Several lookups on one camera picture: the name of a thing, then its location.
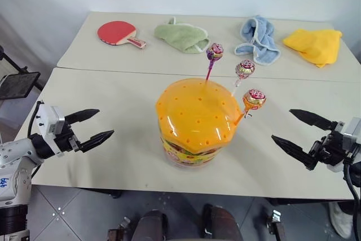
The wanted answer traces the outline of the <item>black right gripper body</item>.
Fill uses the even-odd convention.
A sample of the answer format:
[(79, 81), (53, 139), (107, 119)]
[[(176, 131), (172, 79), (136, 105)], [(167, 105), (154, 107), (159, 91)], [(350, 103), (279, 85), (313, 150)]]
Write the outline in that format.
[(344, 159), (352, 154), (350, 146), (344, 147), (344, 126), (344, 122), (338, 122), (329, 134), (314, 142), (309, 152), (313, 158), (309, 170), (314, 170), (318, 163), (323, 163), (332, 172), (342, 171)]

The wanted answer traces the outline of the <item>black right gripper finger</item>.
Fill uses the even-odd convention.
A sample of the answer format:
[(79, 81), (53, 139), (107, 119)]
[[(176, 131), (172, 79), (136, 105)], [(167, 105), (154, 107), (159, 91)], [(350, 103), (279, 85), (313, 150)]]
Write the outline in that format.
[(291, 141), (272, 135), (273, 141), (289, 156), (301, 162), (308, 170), (314, 170), (318, 161)]
[(337, 121), (327, 120), (315, 113), (305, 111), (302, 109), (290, 109), (289, 112), (293, 114), (296, 118), (298, 118), (300, 121), (310, 126), (316, 126), (323, 131), (327, 131), (327, 130), (333, 131), (338, 124)]

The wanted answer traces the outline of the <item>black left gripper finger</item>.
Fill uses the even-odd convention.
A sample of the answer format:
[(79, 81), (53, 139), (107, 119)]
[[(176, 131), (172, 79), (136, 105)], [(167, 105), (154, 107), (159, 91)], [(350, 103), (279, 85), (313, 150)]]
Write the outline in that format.
[(80, 151), (88, 152), (104, 143), (115, 131), (109, 130), (92, 136), (88, 141), (80, 144)]
[(94, 115), (96, 115), (99, 112), (100, 112), (99, 109), (84, 109), (82, 111), (78, 111), (70, 115), (67, 115), (65, 117), (65, 122), (68, 125), (74, 124), (75, 122), (83, 122), (85, 120), (92, 118)]

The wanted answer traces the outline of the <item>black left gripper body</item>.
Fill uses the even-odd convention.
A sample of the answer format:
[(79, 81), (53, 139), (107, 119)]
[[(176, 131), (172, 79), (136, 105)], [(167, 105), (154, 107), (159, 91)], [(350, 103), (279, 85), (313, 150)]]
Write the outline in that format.
[(61, 153), (80, 150), (81, 142), (76, 137), (71, 127), (71, 122), (65, 119), (64, 125), (60, 133), (55, 134), (54, 142), (58, 146)]

